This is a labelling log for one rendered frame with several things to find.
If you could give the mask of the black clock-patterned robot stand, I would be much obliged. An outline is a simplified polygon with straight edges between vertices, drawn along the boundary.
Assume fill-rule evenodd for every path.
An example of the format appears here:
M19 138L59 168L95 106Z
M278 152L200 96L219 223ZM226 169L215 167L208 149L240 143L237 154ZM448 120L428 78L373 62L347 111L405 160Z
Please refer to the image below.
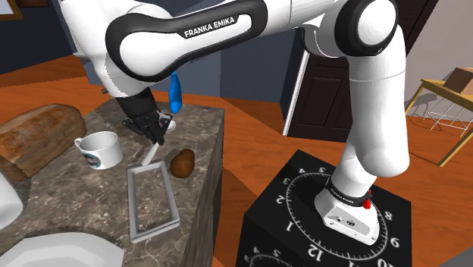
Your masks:
M335 167L296 151L243 218L235 267L412 267L411 203L371 187L380 233L366 245L326 227L315 196Z

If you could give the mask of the white rounded container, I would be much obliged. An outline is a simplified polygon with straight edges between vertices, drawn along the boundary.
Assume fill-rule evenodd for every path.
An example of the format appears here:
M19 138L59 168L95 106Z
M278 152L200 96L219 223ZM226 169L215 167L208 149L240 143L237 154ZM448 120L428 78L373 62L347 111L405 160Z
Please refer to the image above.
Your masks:
M23 201L0 171L0 230L11 225L23 212Z

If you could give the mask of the framed wall picture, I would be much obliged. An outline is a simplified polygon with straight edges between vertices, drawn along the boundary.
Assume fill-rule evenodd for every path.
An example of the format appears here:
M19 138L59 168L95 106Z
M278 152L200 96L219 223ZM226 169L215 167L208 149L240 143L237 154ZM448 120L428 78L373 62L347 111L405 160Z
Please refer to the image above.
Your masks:
M0 0L0 21L23 20L15 0Z

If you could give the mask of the brown bread loaf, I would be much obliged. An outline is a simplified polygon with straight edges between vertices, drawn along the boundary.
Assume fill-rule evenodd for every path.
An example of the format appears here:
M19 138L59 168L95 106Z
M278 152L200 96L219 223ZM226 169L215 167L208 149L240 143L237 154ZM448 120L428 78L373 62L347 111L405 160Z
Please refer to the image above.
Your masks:
M24 181L83 137L86 125L70 105L43 105L0 124L0 171L10 181Z

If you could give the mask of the dark brown door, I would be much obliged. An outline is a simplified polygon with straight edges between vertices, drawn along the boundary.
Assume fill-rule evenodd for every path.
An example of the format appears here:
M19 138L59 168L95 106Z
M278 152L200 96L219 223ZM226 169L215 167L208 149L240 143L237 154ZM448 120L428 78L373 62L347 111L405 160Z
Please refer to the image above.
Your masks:
M280 108L283 135L344 143L352 126L348 61L308 53L297 30Z

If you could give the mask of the white plate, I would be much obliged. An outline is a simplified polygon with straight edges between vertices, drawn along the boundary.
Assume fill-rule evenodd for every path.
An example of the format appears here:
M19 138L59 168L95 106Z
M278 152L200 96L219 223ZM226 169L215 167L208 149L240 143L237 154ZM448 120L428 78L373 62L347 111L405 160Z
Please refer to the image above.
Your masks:
M93 234L29 237L0 256L0 267L122 267L124 251Z

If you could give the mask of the grey rectangular frame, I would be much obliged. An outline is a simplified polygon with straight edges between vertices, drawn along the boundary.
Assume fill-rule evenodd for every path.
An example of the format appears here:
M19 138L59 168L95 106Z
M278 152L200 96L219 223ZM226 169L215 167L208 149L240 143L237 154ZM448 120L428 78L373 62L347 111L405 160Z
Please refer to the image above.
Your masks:
M140 173L146 171L153 171L156 169L161 172L163 185L168 201L170 216L165 223L147 231L140 231L135 178ZM148 240L149 238L166 233L180 226L180 216L164 160L155 160L147 165L137 165L134 167L129 167L127 169L127 193L131 243L143 242L145 240Z

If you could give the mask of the brown potato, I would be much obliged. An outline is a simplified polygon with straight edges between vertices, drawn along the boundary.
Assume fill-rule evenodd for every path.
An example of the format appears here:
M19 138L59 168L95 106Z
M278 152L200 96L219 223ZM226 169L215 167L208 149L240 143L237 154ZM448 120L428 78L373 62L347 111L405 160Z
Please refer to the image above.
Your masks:
M171 161L170 171L177 178L189 177L195 168L195 153L191 149L183 149Z

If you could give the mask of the white stick utensil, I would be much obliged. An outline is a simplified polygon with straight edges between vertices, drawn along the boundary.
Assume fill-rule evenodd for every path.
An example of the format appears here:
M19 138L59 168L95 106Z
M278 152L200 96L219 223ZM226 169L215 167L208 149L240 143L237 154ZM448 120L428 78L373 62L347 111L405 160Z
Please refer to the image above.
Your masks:
M173 131L176 127L176 122L175 120L171 120L170 124L168 125L168 128L167 128L167 132L169 131ZM145 165L148 165L152 158L154 157L155 153L157 152L158 148L159 148L159 143L156 142L152 148L149 150L149 152L147 153L147 155L145 156L145 158L143 159L141 165L145 166Z

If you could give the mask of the white printed mug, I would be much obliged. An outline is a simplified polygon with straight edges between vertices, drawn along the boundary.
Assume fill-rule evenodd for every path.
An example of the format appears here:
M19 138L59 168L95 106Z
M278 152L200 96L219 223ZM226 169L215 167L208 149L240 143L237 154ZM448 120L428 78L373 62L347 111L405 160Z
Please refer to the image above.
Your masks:
M74 140L86 162L92 169L104 170L121 162L124 154L116 133L99 131Z

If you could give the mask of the blue bottle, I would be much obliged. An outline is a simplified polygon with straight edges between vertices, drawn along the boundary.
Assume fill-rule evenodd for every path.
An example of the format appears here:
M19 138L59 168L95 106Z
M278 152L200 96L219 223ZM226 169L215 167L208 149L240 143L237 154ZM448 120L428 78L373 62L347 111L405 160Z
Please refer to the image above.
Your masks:
M177 73L174 71L171 75L171 85L168 90L168 99L170 110L173 114L177 114L182 107L182 92L181 85Z

